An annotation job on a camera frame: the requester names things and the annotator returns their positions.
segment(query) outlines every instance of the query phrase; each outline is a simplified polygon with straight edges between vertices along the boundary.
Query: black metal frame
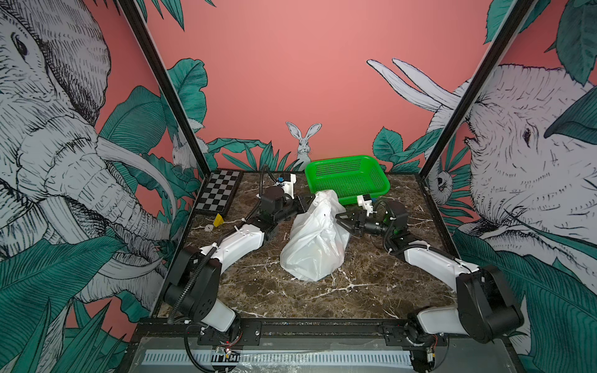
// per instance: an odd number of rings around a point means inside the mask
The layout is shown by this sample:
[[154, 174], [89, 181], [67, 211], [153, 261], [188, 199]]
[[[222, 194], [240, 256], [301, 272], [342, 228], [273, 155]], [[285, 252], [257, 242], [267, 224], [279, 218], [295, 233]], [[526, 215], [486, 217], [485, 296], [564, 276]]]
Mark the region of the black metal frame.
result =
[[128, 24], [131, 26], [131, 29], [137, 38], [137, 42], [139, 43], [139, 46], [141, 47], [141, 50], [147, 59], [147, 63], [149, 63], [149, 67], [151, 67], [152, 72], [158, 81], [159, 87], [162, 90], [162, 94], [166, 98], [168, 105], [170, 105], [170, 109], [172, 110], [174, 118], [178, 122], [180, 129], [183, 131], [184, 137], [189, 143], [193, 155], [197, 159], [199, 169], [203, 173], [204, 178], [209, 178], [211, 174], [210, 168], [207, 165], [205, 157], [203, 157], [201, 149], [199, 149], [199, 145], [197, 145], [197, 139], [190, 128], [189, 120], [184, 113], [184, 108], [180, 103], [178, 94], [172, 86], [172, 82], [168, 76], [168, 71], [162, 64], [158, 50], [153, 44], [152, 38], [149, 35], [149, 31], [145, 26], [145, 22], [137, 10], [135, 0], [119, 0], [119, 2], [122, 12], [127, 18]]
[[446, 249], [446, 251], [448, 251], [448, 253], [450, 253], [450, 255], [460, 259], [460, 253], [458, 252], [458, 249], [452, 241], [452, 236], [450, 236], [450, 233], [448, 232], [448, 229], [444, 224], [444, 220], [442, 219], [442, 215], [439, 213], [437, 205], [435, 204], [433, 198], [429, 194], [425, 180], [422, 179], [421, 175], [419, 174], [414, 174], [414, 177], [417, 180], [417, 184], [421, 189], [423, 197], [425, 198], [425, 202], [427, 203], [427, 207], [429, 208], [429, 212], [431, 213], [431, 217], [433, 218], [435, 227], [439, 232], [439, 238], [442, 240], [442, 244], [444, 244], [444, 248]]
[[483, 84], [493, 71], [494, 67], [499, 64], [503, 53], [506, 51], [508, 44], [510, 44], [510, 40], [514, 37], [518, 27], [522, 24], [522, 21], [525, 19], [528, 11], [531, 9], [534, 0], [517, 0], [514, 4], [511, 12], [508, 14], [508, 17], [504, 21], [502, 27], [500, 28], [496, 38], [494, 39], [493, 43], [491, 44], [485, 58], [479, 65], [473, 79], [470, 82], [470, 85], [462, 99], [458, 103], [458, 106], [454, 109], [454, 113], [450, 120], [446, 124], [444, 128], [444, 132], [442, 132], [441, 136], [438, 139], [438, 142], [435, 144], [435, 147], [431, 151], [431, 154], [425, 161], [421, 172], [419, 173], [422, 178], [426, 178], [429, 175], [429, 171], [431, 171], [431, 167], [435, 164], [438, 158], [441, 156], [441, 153], [444, 151], [445, 146], [448, 144], [452, 135], [456, 132], [460, 123], [464, 119], [466, 112], [469, 110], [470, 106], [474, 103], [479, 94], [481, 88], [483, 88]]
[[[386, 346], [401, 347], [403, 350], [416, 350], [406, 340], [402, 339], [400, 332], [407, 320], [405, 319], [241, 319], [241, 328], [247, 330], [247, 341], [240, 341], [236, 346], [256, 346], [263, 338], [352, 338], [352, 339], [384, 339]], [[186, 332], [186, 325], [167, 325], [166, 318], [141, 319], [137, 329], [128, 345], [127, 352], [122, 358], [116, 373], [127, 373], [134, 361], [143, 338], [182, 338]], [[447, 346], [448, 335], [440, 337], [439, 347]], [[197, 338], [200, 346], [213, 346], [212, 342], [201, 344], [200, 328], [196, 329], [190, 338]], [[465, 335], [450, 335], [451, 340], [470, 338]], [[525, 369], [520, 362], [510, 340], [502, 336], [506, 351], [514, 363], [517, 373], [524, 373]]]

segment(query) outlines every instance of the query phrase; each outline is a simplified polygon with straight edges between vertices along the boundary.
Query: white ruler strip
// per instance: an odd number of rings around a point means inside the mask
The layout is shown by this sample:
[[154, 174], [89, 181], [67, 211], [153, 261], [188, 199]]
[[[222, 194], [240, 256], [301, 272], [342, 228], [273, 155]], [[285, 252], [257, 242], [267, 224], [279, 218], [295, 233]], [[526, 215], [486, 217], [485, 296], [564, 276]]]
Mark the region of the white ruler strip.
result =
[[[299, 350], [244, 350], [240, 356], [231, 356], [227, 362], [211, 350], [192, 350], [199, 363], [217, 365], [361, 365], [412, 368], [409, 351], [330, 350], [306, 352]], [[141, 365], [191, 365], [185, 350], [146, 350]]]

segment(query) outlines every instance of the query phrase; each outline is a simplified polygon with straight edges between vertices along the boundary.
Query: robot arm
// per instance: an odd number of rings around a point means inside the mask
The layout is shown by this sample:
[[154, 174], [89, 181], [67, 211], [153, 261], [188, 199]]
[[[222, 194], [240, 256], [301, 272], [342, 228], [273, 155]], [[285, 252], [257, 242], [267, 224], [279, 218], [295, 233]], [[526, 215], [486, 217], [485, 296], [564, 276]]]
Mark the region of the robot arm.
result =
[[[233, 341], [239, 336], [240, 318], [217, 299], [220, 274], [272, 239], [282, 221], [306, 212], [315, 197], [311, 194], [294, 196], [294, 174], [282, 174], [274, 181], [276, 185], [268, 187], [259, 196], [259, 207], [254, 209], [256, 216], [250, 214], [240, 227], [235, 226], [225, 233], [219, 243], [214, 242], [198, 251], [181, 250], [160, 294], [167, 304], [174, 308], [179, 305], [175, 312], [218, 330], [222, 341]], [[198, 275], [193, 281], [195, 271]]]
[[416, 315], [410, 332], [413, 343], [430, 334], [467, 334], [487, 343], [524, 322], [503, 273], [495, 266], [479, 267], [434, 249], [408, 231], [406, 207], [398, 201], [381, 200], [386, 213], [380, 221], [367, 208], [367, 196], [359, 198], [364, 209], [336, 216], [339, 225], [355, 236], [383, 235], [389, 254], [417, 266], [443, 281], [457, 294], [458, 306], [430, 307]]

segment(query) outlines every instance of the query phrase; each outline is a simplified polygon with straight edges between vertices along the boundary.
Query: rabbit ear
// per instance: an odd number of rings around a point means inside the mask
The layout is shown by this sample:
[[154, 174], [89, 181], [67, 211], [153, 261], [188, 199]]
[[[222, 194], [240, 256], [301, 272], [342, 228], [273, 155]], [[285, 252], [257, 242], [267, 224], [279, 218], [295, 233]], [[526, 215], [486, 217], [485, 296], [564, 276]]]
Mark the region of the rabbit ear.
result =
[[309, 138], [317, 133], [317, 131], [321, 130], [321, 123], [317, 123], [311, 126], [305, 135], [305, 138]]
[[297, 126], [295, 126], [291, 122], [286, 122], [286, 125], [288, 126], [288, 129], [290, 130], [290, 134], [292, 136], [296, 137], [299, 140], [303, 139], [303, 134], [300, 132], [300, 129]]

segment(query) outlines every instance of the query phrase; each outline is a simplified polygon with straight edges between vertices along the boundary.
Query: elephant eye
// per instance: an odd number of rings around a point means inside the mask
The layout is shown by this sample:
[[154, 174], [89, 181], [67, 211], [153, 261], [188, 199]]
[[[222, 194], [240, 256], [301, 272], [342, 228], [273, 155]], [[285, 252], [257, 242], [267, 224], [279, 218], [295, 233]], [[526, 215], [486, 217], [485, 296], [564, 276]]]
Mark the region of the elephant eye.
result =
[[529, 141], [531, 140], [531, 130], [530, 129], [525, 129], [524, 133], [522, 134], [522, 138], [524, 139], [524, 141], [527, 143], [528, 147], [531, 147], [529, 145]]
[[27, 47], [19, 39], [19, 36], [16, 33], [13, 32], [13, 34], [10, 37], [13, 40], [14, 46], [17, 47], [17, 51], [19, 52], [21, 57], [23, 57], [23, 59], [24, 59], [25, 56], [28, 55], [28, 53], [29, 53], [29, 51], [27, 50]]

